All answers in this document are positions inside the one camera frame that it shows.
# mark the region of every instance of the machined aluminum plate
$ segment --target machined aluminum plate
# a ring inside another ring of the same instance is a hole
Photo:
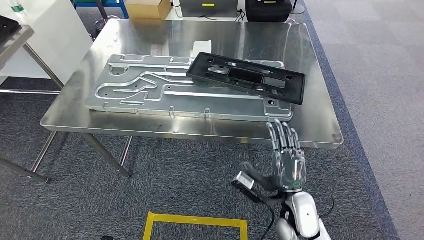
[[[292,119],[290,103],[187,77],[193,61],[170,56],[112,55],[85,105],[91,110],[114,113],[253,122]],[[284,67],[277,61],[250,61]]]

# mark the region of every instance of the black case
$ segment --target black case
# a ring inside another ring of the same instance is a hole
[[[246,17],[249,22],[283,23],[292,8],[290,0],[246,0]]]
[[[0,16],[0,45],[3,45],[9,38],[20,29],[19,22]]]

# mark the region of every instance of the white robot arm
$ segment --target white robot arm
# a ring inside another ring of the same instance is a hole
[[[280,240],[298,240],[298,235],[310,240],[331,240],[323,221],[318,216],[315,201],[309,193],[298,192],[290,196],[285,205],[291,211],[283,212],[284,216],[276,222],[276,232]],[[292,219],[296,229],[290,224]]]
[[[331,240],[318,216],[314,198],[303,191],[307,177],[305,153],[301,150],[296,130],[277,119],[273,124],[268,122],[267,126],[273,146],[273,175],[264,176],[245,162],[244,171],[238,174],[232,185],[255,203],[281,203],[280,219],[276,222],[276,232],[281,240],[298,240],[298,236],[309,240]],[[259,194],[254,189],[255,183],[268,191],[278,191],[278,195],[269,198]]]

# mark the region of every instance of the yellow tape square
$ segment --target yellow tape square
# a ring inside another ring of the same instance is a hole
[[[248,240],[248,221],[240,219],[215,218],[203,216],[180,216],[148,212],[143,240],[150,240],[153,223],[195,224],[219,227],[240,228],[240,240]]]

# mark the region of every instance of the robot finger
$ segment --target robot finger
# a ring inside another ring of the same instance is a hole
[[[295,140],[293,139],[292,131],[290,130],[290,127],[286,122],[283,122],[282,125],[283,125],[284,131],[286,133],[288,147],[292,149],[292,148],[295,147]]]
[[[281,150],[284,150],[285,148],[287,148],[287,141],[286,141],[286,137],[284,135],[284,129],[283,129],[283,125],[281,124],[280,120],[278,119],[274,119],[274,123],[277,126],[277,130],[278,130],[278,136],[279,136],[279,143],[281,144]]]
[[[299,140],[298,132],[294,128],[291,128],[291,131],[293,132],[294,146],[296,147],[297,150],[300,150],[301,141]]]
[[[273,124],[270,122],[267,122],[266,126],[268,127],[269,134],[271,135],[272,148],[274,150],[279,150],[280,144],[278,143],[278,138],[276,136],[276,131],[274,130]]]

